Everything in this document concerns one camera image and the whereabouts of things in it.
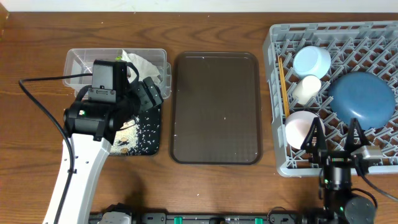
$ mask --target blue plate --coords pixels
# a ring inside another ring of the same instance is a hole
[[[368,72],[339,78],[329,89],[331,109],[344,123],[357,118],[364,130],[381,128],[394,114],[396,101],[387,83]]]

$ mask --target green tape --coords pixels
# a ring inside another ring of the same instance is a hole
[[[175,217],[174,224],[182,224],[182,217]]]
[[[254,224],[262,224],[264,221],[262,220],[262,218],[255,218],[254,219]]]

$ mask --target transparent bin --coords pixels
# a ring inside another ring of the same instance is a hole
[[[329,51],[331,67],[321,79],[318,95],[301,106],[292,96],[299,81],[292,64],[295,54],[310,45]],[[287,144],[278,55],[283,60],[290,114],[306,110],[319,115],[325,125],[329,150],[342,150],[348,132],[348,125],[338,119],[329,105],[333,100],[328,95],[329,86],[339,77],[355,71],[370,72],[391,87],[398,101],[398,21],[276,24],[270,28],[262,52],[271,95],[277,171],[284,177],[314,176],[319,174],[320,168],[318,164],[309,163],[305,151]],[[398,173],[398,103],[383,128],[371,128],[365,135],[372,145],[380,146],[384,156],[377,166],[369,168],[370,174]]]
[[[96,59],[114,60],[121,56],[122,50],[143,57],[159,69],[159,89],[163,99],[168,98],[172,77],[171,74],[167,74],[167,54],[164,49],[71,49],[67,54],[63,75],[93,73],[93,63]],[[75,89],[76,96],[81,88],[91,84],[91,77],[68,78],[63,80],[63,84]]]

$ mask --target wooden table surface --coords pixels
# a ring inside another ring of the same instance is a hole
[[[164,102],[160,151],[154,156],[109,157],[91,211],[127,203],[169,212],[267,213],[283,206],[321,206],[318,179],[281,177],[275,168],[269,88],[262,43],[273,24],[398,20],[398,14],[187,14],[11,13],[0,41],[0,222],[41,223],[59,171],[62,137],[23,94],[17,81],[62,75],[72,48],[162,48],[172,65],[188,50],[242,51],[259,61],[264,155],[253,166],[188,166],[169,156],[171,100]],[[29,90],[61,121],[73,90],[61,81],[29,84]],[[398,195],[396,175],[373,175]],[[376,223],[398,223],[398,204],[353,177],[355,187],[379,200]]]

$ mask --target wooden chopstick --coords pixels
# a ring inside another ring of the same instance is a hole
[[[280,56],[278,56],[278,65],[279,65],[280,88],[282,89],[282,99],[284,102],[285,118],[287,118],[288,116],[290,116],[289,101],[287,99],[284,66]]]

